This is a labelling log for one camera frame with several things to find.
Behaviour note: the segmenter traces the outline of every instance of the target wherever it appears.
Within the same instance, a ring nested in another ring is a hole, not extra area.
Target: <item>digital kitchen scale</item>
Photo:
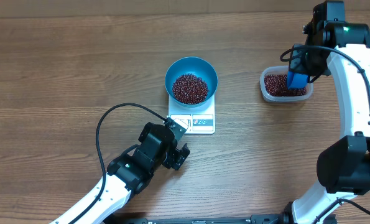
[[[172,119],[178,118],[188,124],[185,134],[213,134],[215,132],[215,96],[195,108],[182,106],[169,96],[168,115]]]

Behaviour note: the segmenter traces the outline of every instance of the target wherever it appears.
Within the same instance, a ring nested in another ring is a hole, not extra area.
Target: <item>wooden table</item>
[[[331,77],[304,103],[273,105],[259,77],[302,43],[309,12],[0,19],[0,223],[48,223],[101,177],[95,128],[111,106],[134,102],[165,115],[164,75],[174,61],[205,58],[218,72],[216,132],[185,136],[180,171],[159,169],[119,213],[147,218],[279,213],[317,179],[319,153],[338,140]],[[348,12],[367,23],[370,11]],[[137,108],[109,115],[105,163],[160,122]],[[356,202],[370,209],[370,192]],[[350,205],[341,223],[370,223]]]

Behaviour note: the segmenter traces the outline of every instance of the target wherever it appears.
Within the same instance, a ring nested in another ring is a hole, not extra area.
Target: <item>red bean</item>
[[[184,74],[172,86],[173,97],[181,103],[194,105],[202,103],[208,95],[208,85],[194,74]]]
[[[287,75],[265,75],[265,88],[272,96],[303,96],[306,88],[287,89]]]

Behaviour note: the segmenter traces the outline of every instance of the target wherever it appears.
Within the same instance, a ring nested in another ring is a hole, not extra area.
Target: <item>clear plastic container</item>
[[[280,75],[280,74],[287,74],[289,71],[289,67],[284,66],[274,66],[269,67],[262,72],[261,79],[259,83],[261,84],[261,91],[264,99],[269,103],[293,103],[299,102],[303,100],[307,100],[313,93],[313,83],[308,83],[306,86],[307,94],[303,96],[272,96],[268,94],[265,87],[265,75]]]

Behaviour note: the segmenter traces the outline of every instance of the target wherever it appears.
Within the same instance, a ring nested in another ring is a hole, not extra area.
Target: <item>black cable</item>
[[[318,78],[321,77],[321,75],[322,75],[322,73],[321,74],[318,74],[312,80],[310,79],[310,75],[308,75],[308,83],[314,83]]]
[[[136,149],[137,147],[139,147],[139,145],[130,146],[129,148],[127,148],[126,150],[124,150],[123,153],[121,153],[121,155],[119,156],[119,158],[122,157],[123,155],[128,154],[129,152],[131,152],[132,150]]]
[[[279,221],[279,218],[276,218],[275,220],[271,221],[269,224],[273,224],[276,221]]]
[[[307,53],[307,51],[308,50],[306,50],[306,51],[304,51],[304,52],[302,52],[302,53],[300,53],[300,54],[298,54],[297,56],[295,56],[295,57],[290,57],[290,58],[280,58],[280,60],[282,61],[282,62],[289,62],[289,61],[291,61],[291,60],[293,60],[293,59],[296,59],[296,58],[300,58],[300,57],[302,57],[302,56],[304,56],[304,54],[306,54]]]
[[[160,118],[161,120],[163,121],[166,121],[167,119],[166,118],[163,118],[161,115],[157,114],[156,112],[148,109],[147,107],[145,106],[142,106],[142,105],[139,105],[139,104],[136,104],[136,103],[122,103],[122,104],[119,104],[119,105],[116,105],[112,108],[110,108],[109,110],[107,110],[104,115],[100,118],[99,120],[99,123],[98,123],[98,126],[96,127],[96,150],[98,151],[98,157],[99,157],[99,161],[100,161],[100,166],[102,168],[102,186],[100,188],[100,191],[99,191],[99,194],[95,197],[95,199],[91,202],[91,204],[89,206],[87,206],[86,209],[84,209],[77,217],[75,217],[70,223],[68,224],[74,224],[75,222],[77,222],[83,215],[85,215],[91,208],[92,206],[100,199],[100,197],[102,196],[102,193],[103,193],[103,190],[104,190],[104,186],[106,185],[106,170],[104,168],[104,163],[103,163],[103,158],[102,158],[102,153],[100,151],[100,146],[99,146],[99,130],[100,130],[100,126],[102,125],[102,121],[104,120],[104,118],[110,113],[112,112],[112,110],[116,109],[116,108],[119,108],[119,107],[122,107],[122,106],[136,106],[136,107],[139,107],[139,108],[142,108],[150,113],[152,113],[153,115],[155,115],[156,117]],[[127,151],[130,152],[131,150],[135,149],[134,146],[131,146],[130,148],[126,149],[124,152]]]
[[[358,203],[356,203],[352,200],[339,198],[339,199],[335,200],[335,202],[332,203],[328,208],[326,208],[319,216],[317,216],[315,221],[313,221],[312,224],[318,223],[331,209],[333,209],[338,204],[342,205],[342,202],[350,203],[351,205],[355,206],[356,208],[358,208],[362,212],[370,215],[370,211],[368,209],[364,208],[363,206],[359,205]]]
[[[317,50],[326,50],[326,51],[329,51],[329,52],[334,52],[336,54],[339,54],[341,55],[342,57],[346,58],[348,61],[350,61],[359,71],[359,73],[361,74],[361,76],[363,77],[363,80],[364,80],[364,84],[366,86],[366,91],[367,91],[367,98],[368,98],[368,103],[369,103],[369,110],[370,110],[370,83],[369,83],[369,80],[366,76],[366,72],[364,71],[364,69],[362,69],[360,67],[360,65],[355,61],[353,60],[350,56],[348,56],[347,54],[343,53],[343,52],[340,52],[339,50],[336,50],[336,49],[331,49],[329,47],[323,47],[323,46],[315,46],[315,45],[303,45],[303,46],[299,46],[299,47],[294,47],[292,49],[288,49],[286,50],[285,52],[282,53],[282,55],[280,55],[280,60],[282,62],[288,62],[290,59],[289,58],[283,58],[284,56],[286,56],[288,53],[291,53],[293,51],[296,51],[296,50],[310,50],[310,49],[317,49]]]

